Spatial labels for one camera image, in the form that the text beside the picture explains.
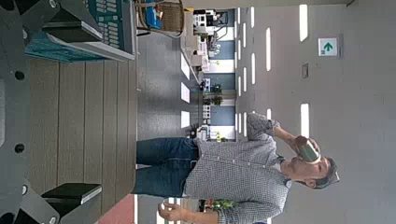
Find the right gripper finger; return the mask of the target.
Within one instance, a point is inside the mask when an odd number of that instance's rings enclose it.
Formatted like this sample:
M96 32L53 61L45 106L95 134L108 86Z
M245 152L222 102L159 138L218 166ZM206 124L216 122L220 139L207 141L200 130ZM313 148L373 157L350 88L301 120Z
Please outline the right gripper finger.
M23 185L21 224L94 224L94 207L102 193L99 184L65 183L42 195Z
M45 32L66 43L103 40L96 20L79 0L22 0L22 25L29 35Z

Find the bystander left hand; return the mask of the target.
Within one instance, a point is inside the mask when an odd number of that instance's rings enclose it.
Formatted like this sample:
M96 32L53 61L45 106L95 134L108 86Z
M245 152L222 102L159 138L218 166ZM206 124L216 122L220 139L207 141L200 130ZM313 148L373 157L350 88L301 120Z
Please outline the bystander left hand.
M158 204L159 216L167 221L186 221L188 211L175 203L159 203Z

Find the bystander right hand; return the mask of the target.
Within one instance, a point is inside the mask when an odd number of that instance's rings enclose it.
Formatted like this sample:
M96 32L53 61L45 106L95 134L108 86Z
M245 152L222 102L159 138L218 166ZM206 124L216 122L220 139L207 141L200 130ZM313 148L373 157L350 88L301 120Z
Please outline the bystander right hand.
M292 137L291 140L290 140L290 147L297 154L299 154L300 153L300 147L305 145L305 144L307 144L307 143L310 143L313 146L313 148L315 149L316 152L320 152L320 148L319 148L317 142L314 139L306 138L306 137L304 137L302 135L298 135L296 137Z

